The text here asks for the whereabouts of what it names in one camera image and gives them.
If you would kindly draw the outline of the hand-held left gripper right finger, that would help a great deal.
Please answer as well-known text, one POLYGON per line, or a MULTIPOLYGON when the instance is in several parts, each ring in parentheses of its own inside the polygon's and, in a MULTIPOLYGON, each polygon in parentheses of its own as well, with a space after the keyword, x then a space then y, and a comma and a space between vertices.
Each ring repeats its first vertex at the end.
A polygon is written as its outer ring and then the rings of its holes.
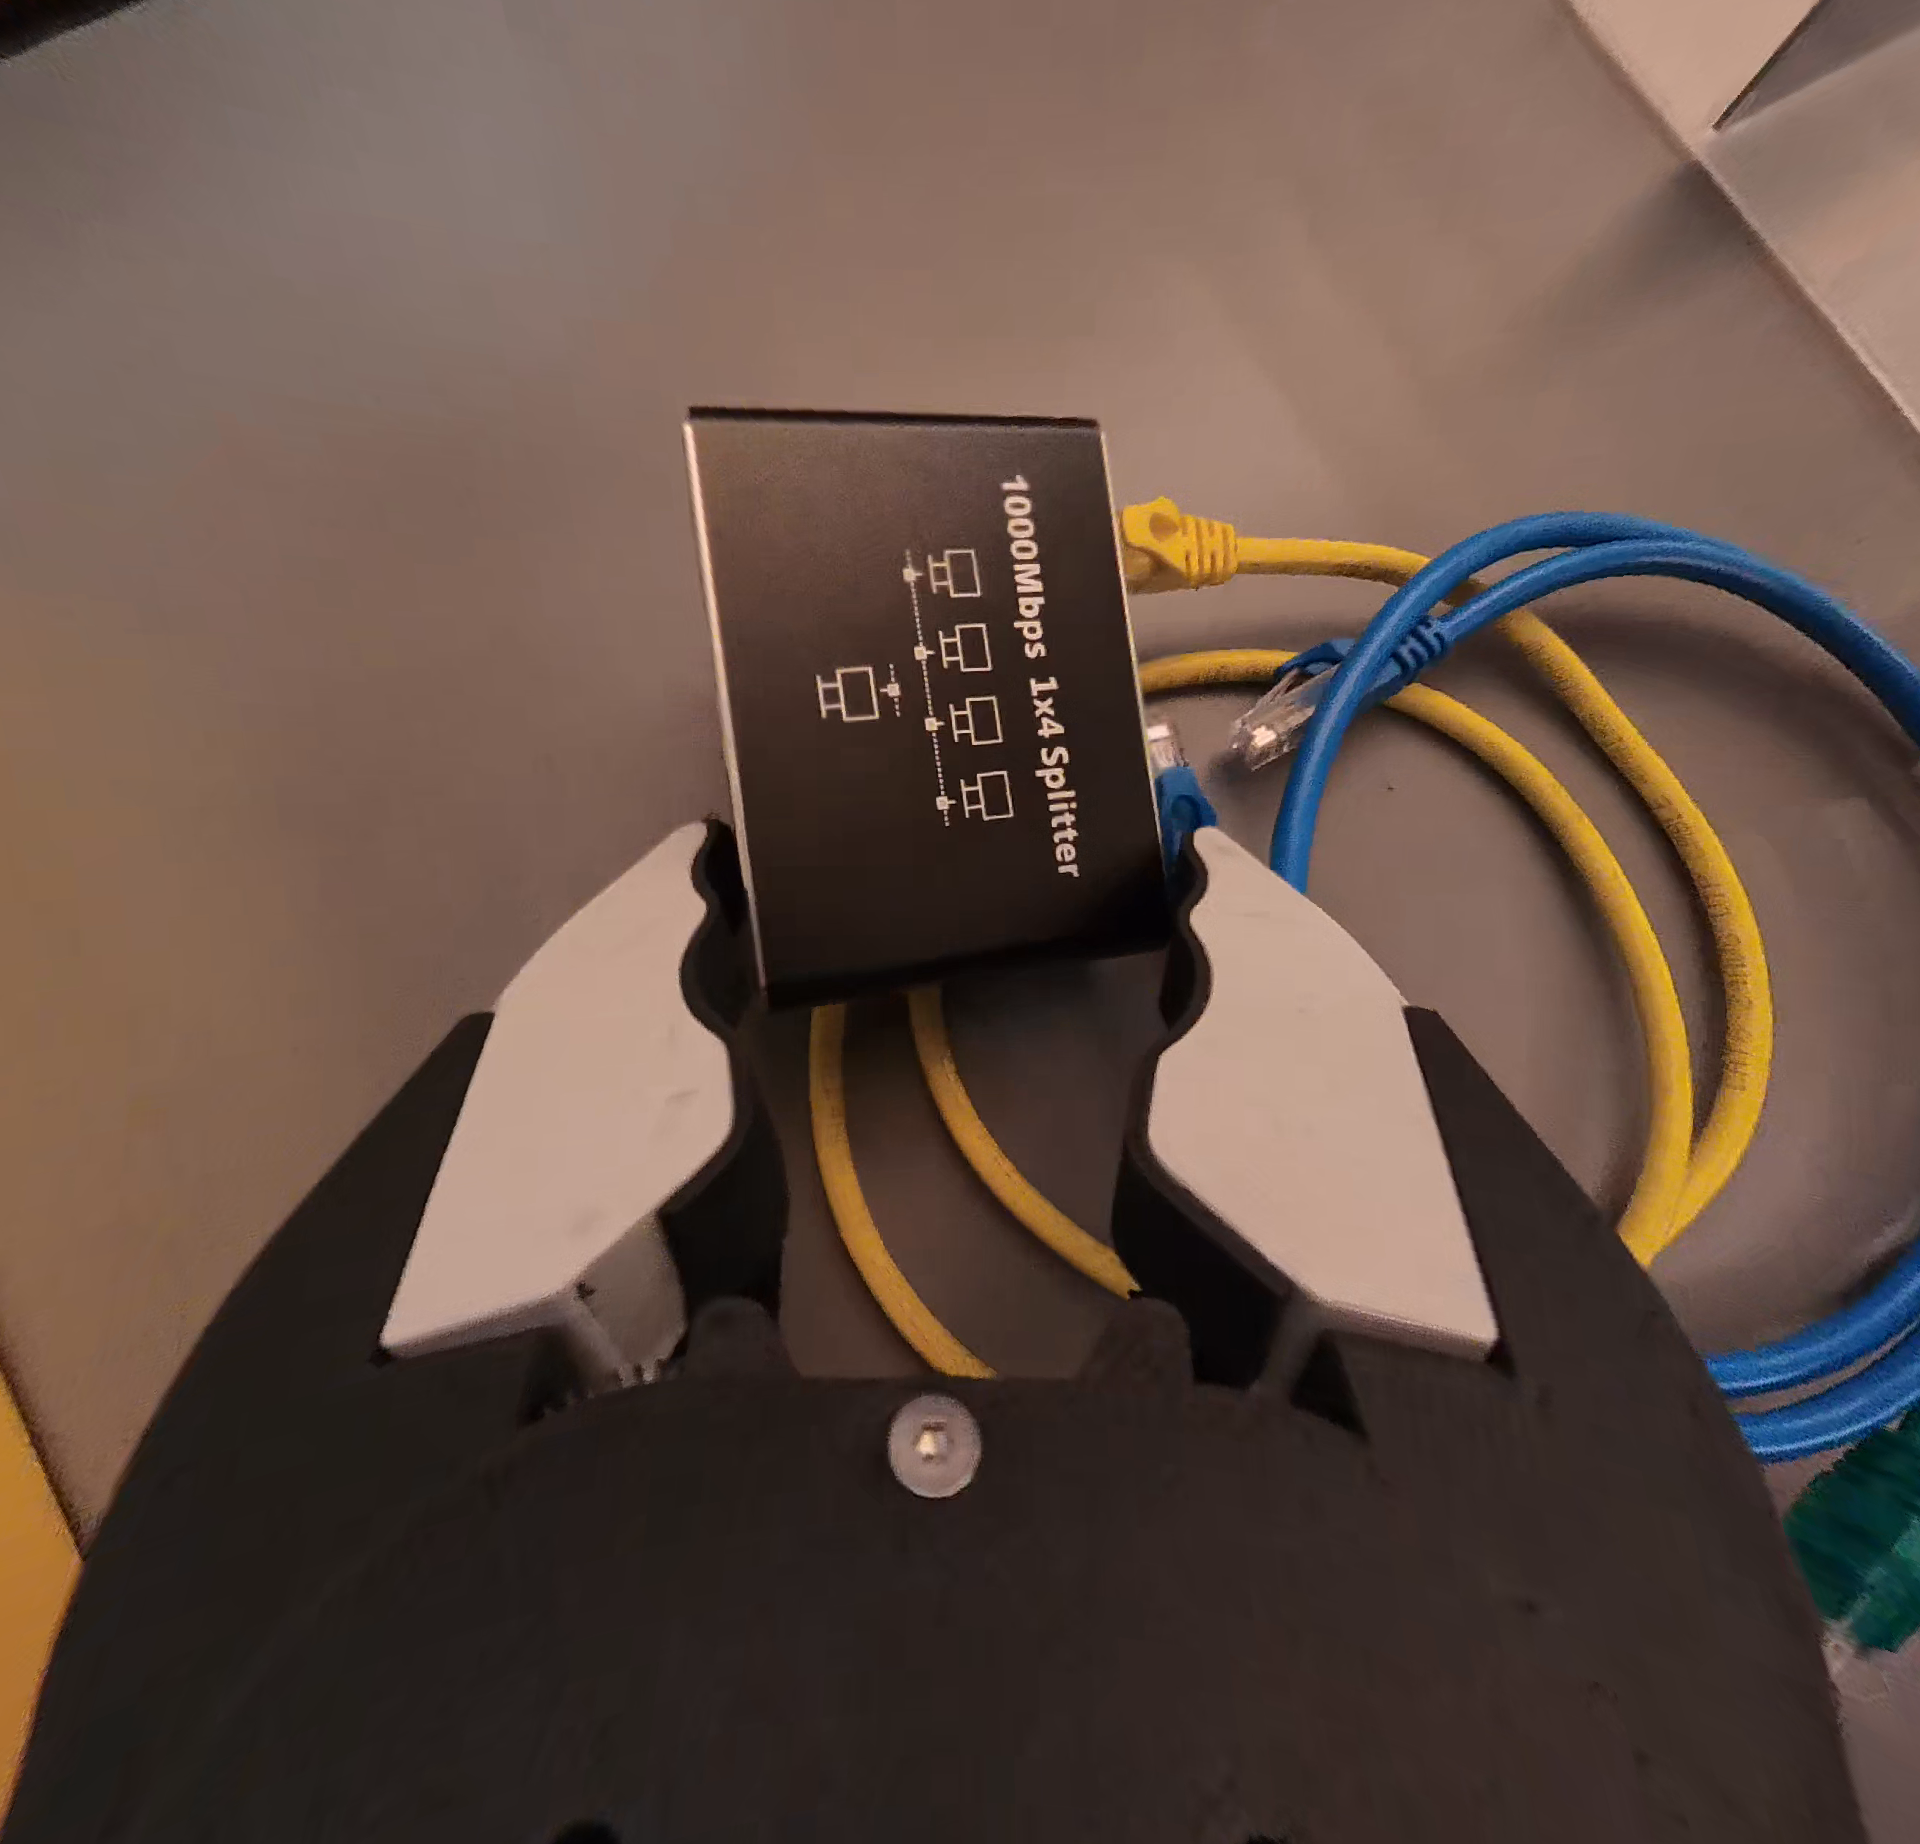
POLYGON ((1303 1372, 1326 1337, 1490 1359, 1500 1324, 1404 993, 1219 828, 1175 868, 1161 1018, 1113 1230, 1194 1371, 1303 1372))

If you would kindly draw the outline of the yellow plastic bin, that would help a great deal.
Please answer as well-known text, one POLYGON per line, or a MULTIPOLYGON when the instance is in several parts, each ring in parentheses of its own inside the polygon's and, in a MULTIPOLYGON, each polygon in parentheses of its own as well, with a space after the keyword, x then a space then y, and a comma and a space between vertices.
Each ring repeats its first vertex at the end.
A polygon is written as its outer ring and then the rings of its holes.
POLYGON ((3 1623, 4 1634, 50 1634, 82 1568, 82 1552, 45 1472, 27 1419, 3 1376, 3 1623))

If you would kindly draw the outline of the black ethernet switch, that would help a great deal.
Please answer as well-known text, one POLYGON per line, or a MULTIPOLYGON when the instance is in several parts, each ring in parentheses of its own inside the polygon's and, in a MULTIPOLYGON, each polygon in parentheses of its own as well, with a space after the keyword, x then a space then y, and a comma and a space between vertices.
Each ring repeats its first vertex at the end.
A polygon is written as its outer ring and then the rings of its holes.
POLYGON ((690 409, 683 446, 766 1002, 1165 944, 1100 423, 690 409))

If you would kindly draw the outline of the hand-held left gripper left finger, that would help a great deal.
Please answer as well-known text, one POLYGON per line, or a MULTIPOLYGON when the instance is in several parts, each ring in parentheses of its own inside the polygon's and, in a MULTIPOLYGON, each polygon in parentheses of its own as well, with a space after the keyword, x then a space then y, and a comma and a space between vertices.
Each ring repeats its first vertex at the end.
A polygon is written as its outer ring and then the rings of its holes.
POLYGON ((671 831, 517 971, 396 1281, 382 1350, 547 1332, 572 1356, 671 1356, 690 1283, 667 1208, 729 1144, 733 1067, 683 965, 716 824, 671 831))

